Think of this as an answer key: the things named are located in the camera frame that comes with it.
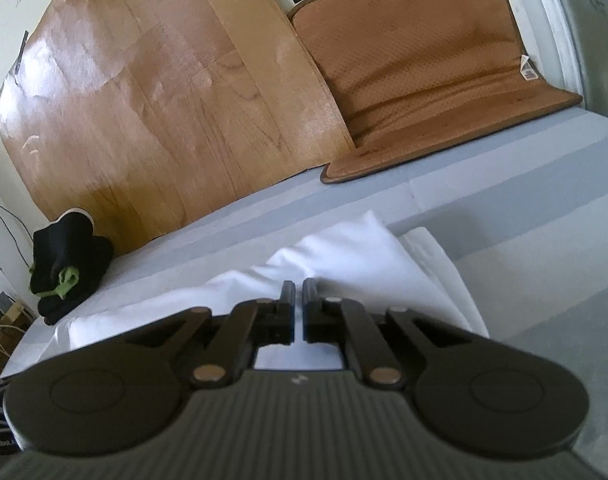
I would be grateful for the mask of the white printed t-shirt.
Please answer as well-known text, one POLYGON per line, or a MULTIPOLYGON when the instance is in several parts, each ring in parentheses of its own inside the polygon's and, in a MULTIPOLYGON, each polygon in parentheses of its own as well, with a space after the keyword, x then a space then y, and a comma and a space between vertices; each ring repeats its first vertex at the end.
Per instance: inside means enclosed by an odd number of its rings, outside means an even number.
POLYGON ((314 278, 321 295, 371 313, 409 308, 469 332, 488 330, 456 266, 424 228, 396 237, 374 212, 309 234, 266 262, 208 270, 200 259, 103 292, 61 321, 42 359, 128 332, 192 307, 226 314, 241 301, 275 298, 285 281, 314 278))

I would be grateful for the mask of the black and green folded garment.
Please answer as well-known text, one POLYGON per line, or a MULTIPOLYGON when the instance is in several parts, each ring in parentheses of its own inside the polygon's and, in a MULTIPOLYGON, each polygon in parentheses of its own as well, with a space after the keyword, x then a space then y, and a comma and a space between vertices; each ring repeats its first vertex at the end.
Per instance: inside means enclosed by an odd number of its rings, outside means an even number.
POLYGON ((112 242, 95 233, 88 211, 69 209, 33 235, 30 291, 48 326, 59 322, 98 289, 114 257, 112 242))

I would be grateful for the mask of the grey striped bed sheet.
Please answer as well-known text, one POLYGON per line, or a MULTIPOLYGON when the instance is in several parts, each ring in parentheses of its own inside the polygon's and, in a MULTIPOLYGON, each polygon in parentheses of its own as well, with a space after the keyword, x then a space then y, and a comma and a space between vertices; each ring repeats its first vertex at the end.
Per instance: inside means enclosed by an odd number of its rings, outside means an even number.
MULTIPOLYGON (((591 405, 577 452, 608 474, 608 118, 580 108, 343 184, 299 174, 116 259, 62 321, 113 287, 200 259, 208 270, 264 263, 369 211, 396 237, 433 235, 488 336, 581 378, 591 405)), ((35 323, 6 373, 46 360, 58 324, 35 323)))

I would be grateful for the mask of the brown mesh seat cushion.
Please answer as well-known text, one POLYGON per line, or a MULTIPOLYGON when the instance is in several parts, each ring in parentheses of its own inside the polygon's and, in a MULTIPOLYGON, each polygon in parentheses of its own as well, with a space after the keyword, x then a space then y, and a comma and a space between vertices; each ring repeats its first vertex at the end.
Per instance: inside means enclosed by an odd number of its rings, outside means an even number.
POLYGON ((576 106, 532 64, 509 0, 305 0, 290 14, 353 150, 356 180, 576 106))

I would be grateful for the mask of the wood pattern wall sheet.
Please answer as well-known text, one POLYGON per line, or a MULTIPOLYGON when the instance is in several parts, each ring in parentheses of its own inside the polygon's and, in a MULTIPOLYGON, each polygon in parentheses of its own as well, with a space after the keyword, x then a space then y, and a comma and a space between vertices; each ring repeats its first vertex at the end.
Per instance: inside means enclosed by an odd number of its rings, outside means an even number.
POLYGON ((0 136, 47 218, 121 255, 354 146, 276 0, 51 0, 0 136))

